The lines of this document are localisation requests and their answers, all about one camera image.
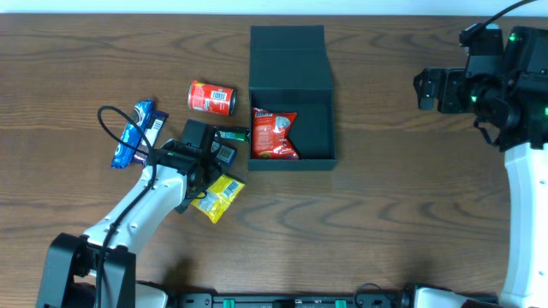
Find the green candy bar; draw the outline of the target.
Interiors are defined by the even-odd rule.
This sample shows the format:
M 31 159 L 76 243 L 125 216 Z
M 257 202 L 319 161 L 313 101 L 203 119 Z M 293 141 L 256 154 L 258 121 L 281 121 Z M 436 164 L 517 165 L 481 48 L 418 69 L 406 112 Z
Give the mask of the green candy bar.
M 248 143 L 251 133 L 247 127 L 216 127 L 216 135 L 219 139 Z

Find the red chip bag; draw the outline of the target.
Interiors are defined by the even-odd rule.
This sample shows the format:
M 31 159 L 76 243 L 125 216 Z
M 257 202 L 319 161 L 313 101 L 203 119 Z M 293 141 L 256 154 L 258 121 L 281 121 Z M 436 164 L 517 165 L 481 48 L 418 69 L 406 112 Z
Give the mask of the red chip bag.
M 271 112 L 254 108 L 252 112 L 252 158 L 298 160 L 299 154 L 289 141 L 296 112 Z

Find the blue Oreo cookie pack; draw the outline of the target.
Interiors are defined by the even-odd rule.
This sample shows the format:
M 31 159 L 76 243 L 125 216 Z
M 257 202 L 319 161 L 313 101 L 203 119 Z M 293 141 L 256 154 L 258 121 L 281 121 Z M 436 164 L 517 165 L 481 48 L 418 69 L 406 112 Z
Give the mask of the blue Oreo cookie pack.
M 152 116 L 153 108 L 154 102 L 150 98 L 134 105 L 130 118 L 142 132 L 146 130 Z M 123 130 L 121 141 L 130 145 L 130 147 L 122 144 L 117 146 L 110 165 L 114 169 L 125 169 L 133 160 L 134 154 L 139 154 L 137 149 L 141 144 L 142 136 L 134 125 L 128 123 Z

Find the red soda can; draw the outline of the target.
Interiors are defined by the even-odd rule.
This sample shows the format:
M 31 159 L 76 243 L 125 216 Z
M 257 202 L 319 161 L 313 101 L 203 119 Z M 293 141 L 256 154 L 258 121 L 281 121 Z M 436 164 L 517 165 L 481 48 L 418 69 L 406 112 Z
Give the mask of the red soda can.
M 232 116 L 236 105 L 236 91 L 225 86 L 194 80 L 188 91 L 188 108 L 221 116 Z

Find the yellow snack bag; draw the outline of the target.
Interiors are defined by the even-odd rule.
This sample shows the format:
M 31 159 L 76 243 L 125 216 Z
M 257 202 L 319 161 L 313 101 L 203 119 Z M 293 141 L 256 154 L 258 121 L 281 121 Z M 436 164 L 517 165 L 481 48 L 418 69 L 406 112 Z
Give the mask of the yellow snack bag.
M 195 198 L 191 205 L 208 216 L 212 223 L 217 223 L 244 187 L 244 183 L 222 175 Z

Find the black gift box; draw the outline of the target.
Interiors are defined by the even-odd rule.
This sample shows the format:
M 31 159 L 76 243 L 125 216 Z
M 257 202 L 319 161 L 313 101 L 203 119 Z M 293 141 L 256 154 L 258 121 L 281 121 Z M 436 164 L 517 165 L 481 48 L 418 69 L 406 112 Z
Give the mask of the black gift box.
M 337 164 L 335 87 L 322 26 L 252 26 L 250 108 L 295 112 L 297 160 L 250 157 L 250 171 L 327 171 Z

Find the purple chocolate bar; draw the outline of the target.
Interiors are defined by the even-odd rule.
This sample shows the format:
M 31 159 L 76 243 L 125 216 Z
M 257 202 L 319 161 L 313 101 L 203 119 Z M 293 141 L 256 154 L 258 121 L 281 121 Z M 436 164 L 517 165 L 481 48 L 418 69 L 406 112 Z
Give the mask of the purple chocolate bar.
M 152 112 L 151 118 L 149 119 L 149 122 L 147 123 L 146 129 L 144 131 L 146 138 L 148 139 L 149 143 L 152 146 L 155 146 L 155 143 L 157 141 L 157 138 L 164 127 L 165 122 L 167 121 L 169 117 L 168 113 L 165 113 L 160 110 L 154 110 Z M 135 152 L 132 162 L 140 164 L 142 166 L 146 165 L 146 159 L 148 158 L 148 147 L 146 145 L 146 142 L 141 139 L 138 144 L 138 149 L 143 151 L 141 152 Z

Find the small blue snack packet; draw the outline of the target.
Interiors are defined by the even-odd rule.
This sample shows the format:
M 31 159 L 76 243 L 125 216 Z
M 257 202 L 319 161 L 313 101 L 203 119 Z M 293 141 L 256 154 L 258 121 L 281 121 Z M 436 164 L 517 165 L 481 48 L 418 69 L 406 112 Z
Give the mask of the small blue snack packet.
M 237 149 L 228 145 L 221 145 L 217 141 L 211 144 L 211 154 L 223 165 L 230 167 L 237 156 Z

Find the black mounting rail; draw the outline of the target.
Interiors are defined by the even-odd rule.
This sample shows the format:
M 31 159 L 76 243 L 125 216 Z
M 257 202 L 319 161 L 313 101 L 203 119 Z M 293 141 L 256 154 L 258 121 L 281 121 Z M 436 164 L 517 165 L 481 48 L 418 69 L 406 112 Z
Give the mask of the black mounting rail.
M 394 292 L 371 291 L 358 295 L 347 294 L 221 294 L 185 293 L 170 307 L 177 308 L 397 308 L 410 307 Z

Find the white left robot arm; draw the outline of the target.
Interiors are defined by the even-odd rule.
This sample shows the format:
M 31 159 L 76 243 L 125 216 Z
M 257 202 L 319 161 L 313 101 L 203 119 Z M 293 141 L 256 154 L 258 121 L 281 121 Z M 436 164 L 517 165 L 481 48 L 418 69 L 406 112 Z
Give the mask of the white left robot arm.
M 59 234 L 50 244 L 38 307 L 170 307 L 161 287 L 136 279 L 136 259 L 161 222 L 225 173 L 216 130 L 186 127 L 181 140 L 153 149 L 140 179 L 115 208 L 84 234 Z

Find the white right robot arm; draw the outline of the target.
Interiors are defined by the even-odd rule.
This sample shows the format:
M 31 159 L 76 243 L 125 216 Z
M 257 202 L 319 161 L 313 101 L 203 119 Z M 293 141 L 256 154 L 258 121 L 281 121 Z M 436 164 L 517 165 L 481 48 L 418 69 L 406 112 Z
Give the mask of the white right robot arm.
M 498 306 L 547 305 L 547 32 L 493 20 L 459 34 L 463 68 L 414 77 L 421 110 L 471 113 L 488 145 L 504 154 L 510 189 L 509 263 Z

